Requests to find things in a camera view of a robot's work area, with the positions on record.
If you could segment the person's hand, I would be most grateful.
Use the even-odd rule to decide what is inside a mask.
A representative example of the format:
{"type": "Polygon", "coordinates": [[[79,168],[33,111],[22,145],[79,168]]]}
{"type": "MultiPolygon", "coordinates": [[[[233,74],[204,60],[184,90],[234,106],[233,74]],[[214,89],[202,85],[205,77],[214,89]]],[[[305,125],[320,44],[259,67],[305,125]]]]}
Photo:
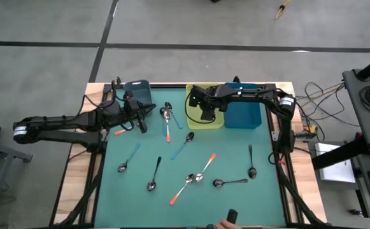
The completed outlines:
{"type": "Polygon", "coordinates": [[[234,223],[230,223],[225,218],[222,218],[220,221],[213,225],[213,229],[242,229],[242,228],[234,223]]]}

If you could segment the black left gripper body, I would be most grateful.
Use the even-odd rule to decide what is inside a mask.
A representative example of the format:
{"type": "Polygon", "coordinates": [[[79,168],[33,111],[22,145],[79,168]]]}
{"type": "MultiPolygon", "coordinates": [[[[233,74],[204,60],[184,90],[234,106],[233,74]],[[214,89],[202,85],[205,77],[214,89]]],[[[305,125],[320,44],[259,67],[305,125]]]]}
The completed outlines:
{"type": "Polygon", "coordinates": [[[122,122],[140,120],[138,100],[134,97],[123,96],[124,106],[122,108],[122,122]]]}

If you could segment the yellow-green plastic bin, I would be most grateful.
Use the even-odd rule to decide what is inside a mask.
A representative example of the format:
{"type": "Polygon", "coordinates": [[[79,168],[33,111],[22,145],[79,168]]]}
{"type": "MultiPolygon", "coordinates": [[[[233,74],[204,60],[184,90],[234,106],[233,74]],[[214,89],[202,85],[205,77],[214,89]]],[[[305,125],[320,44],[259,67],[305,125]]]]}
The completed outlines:
{"type": "MultiPolygon", "coordinates": [[[[190,93],[192,89],[192,85],[197,85],[203,89],[207,89],[208,87],[217,86],[218,83],[190,83],[186,85],[186,97],[190,93]]],[[[199,107],[191,107],[189,106],[189,102],[186,102],[186,110],[187,114],[190,116],[187,117],[187,125],[191,130],[208,130],[208,129],[217,129],[221,128],[224,124],[224,114],[220,112],[218,109],[215,110],[215,121],[209,122],[206,120],[201,120],[202,110],[199,107]]]]}

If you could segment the slate blue plastic bin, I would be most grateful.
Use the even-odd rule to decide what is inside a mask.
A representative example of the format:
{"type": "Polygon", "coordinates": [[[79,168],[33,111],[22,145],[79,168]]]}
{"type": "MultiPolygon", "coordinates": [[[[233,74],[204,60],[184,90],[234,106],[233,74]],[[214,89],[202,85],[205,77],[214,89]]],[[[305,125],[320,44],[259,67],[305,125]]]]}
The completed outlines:
{"type": "Polygon", "coordinates": [[[151,88],[147,80],[137,80],[125,83],[124,90],[131,91],[133,96],[143,104],[151,104],[151,88]]]}

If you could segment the black metal spoon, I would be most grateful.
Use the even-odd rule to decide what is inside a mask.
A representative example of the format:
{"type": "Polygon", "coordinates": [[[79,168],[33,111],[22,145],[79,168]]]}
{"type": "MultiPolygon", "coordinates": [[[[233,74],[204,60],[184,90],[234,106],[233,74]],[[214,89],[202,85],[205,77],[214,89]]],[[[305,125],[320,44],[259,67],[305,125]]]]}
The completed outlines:
{"type": "Polygon", "coordinates": [[[225,184],[229,183],[247,183],[248,179],[239,179],[239,180],[234,180],[234,181],[223,181],[221,179],[215,179],[213,181],[213,186],[216,188],[221,188],[225,184]]]}
{"type": "Polygon", "coordinates": [[[248,176],[249,176],[250,179],[255,179],[255,177],[257,175],[257,170],[253,166],[253,155],[252,155],[253,149],[252,149],[252,145],[251,144],[248,145],[248,151],[249,151],[250,163],[251,163],[251,166],[248,169],[248,176]]]}
{"type": "Polygon", "coordinates": [[[153,173],[153,178],[152,178],[151,181],[148,182],[147,187],[146,187],[148,191],[153,191],[156,187],[155,177],[156,177],[159,165],[161,163],[161,160],[162,160],[162,157],[159,156],[158,159],[157,159],[157,165],[156,165],[154,173],[153,173]]]}

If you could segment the white box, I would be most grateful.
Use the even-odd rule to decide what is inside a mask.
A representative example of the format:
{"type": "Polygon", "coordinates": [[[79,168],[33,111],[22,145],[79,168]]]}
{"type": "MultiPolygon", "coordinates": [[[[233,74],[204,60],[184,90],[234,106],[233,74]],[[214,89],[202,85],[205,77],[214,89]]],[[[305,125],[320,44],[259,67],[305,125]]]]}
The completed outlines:
{"type": "MultiPolygon", "coordinates": [[[[324,153],[337,149],[338,147],[338,145],[333,144],[316,143],[315,153],[316,156],[320,156],[324,153]]],[[[356,183],[352,169],[352,162],[350,159],[320,169],[319,172],[322,181],[356,183]]]]}

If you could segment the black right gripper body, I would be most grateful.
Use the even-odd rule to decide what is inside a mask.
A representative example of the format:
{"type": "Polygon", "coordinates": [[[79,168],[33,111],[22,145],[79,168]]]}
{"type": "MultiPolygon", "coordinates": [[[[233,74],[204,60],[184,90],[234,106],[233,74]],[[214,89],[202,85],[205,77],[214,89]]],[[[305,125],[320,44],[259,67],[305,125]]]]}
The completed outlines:
{"type": "Polygon", "coordinates": [[[226,97],[229,96],[229,87],[224,84],[202,88],[193,84],[190,90],[189,106],[196,107],[197,105],[203,111],[218,109],[221,112],[226,112],[228,102],[226,97]]]}

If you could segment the blue-handled silver spoon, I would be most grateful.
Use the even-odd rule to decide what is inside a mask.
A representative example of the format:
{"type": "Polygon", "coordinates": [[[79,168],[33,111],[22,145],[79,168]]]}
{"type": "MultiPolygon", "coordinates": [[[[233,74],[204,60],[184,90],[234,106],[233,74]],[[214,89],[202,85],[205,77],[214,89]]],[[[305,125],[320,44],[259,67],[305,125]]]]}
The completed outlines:
{"type": "Polygon", "coordinates": [[[193,132],[189,132],[187,135],[186,135],[186,138],[185,138],[185,142],[171,155],[171,159],[174,160],[180,153],[180,151],[185,147],[185,145],[192,141],[194,138],[194,133],[193,132]]]}
{"type": "Polygon", "coordinates": [[[177,124],[178,128],[179,129],[182,129],[183,126],[181,125],[181,123],[176,119],[174,113],[173,113],[173,107],[171,105],[170,102],[165,102],[165,108],[168,110],[169,114],[171,115],[171,117],[173,118],[173,120],[175,121],[175,123],[177,124]]]}
{"type": "Polygon", "coordinates": [[[131,153],[131,155],[129,156],[129,158],[124,162],[124,163],[121,163],[118,168],[117,168],[117,172],[121,173],[121,172],[125,172],[127,170],[127,166],[128,166],[128,162],[133,158],[133,156],[135,155],[135,153],[140,149],[141,147],[141,144],[140,143],[137,143],[133,149],[133,152],[131,153]]]}
{"type": "Polygon", "coordinates": [[[166,109],[164,107],[159,109],[159,113],[162,117],[162,135],[163,136],[166,136],[166,121],[165,121],[165,116],[164,116],[165,111],[166,109]]]}

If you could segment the black metal bar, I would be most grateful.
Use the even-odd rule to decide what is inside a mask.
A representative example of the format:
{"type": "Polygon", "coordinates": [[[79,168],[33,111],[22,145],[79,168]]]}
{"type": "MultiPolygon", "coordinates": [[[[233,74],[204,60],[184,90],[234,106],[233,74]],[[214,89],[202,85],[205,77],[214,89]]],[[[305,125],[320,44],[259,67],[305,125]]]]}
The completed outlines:
{"type": "Polygon", "coordinates": [[[315,170],[324,169],[339,162],[344,162],[358,155],[368,155],[369,148],[367,147],[366,139],[362,132],[357,132],[355,138],[351,142],[316,156],[312,159],[313,168],[315,170]]]}

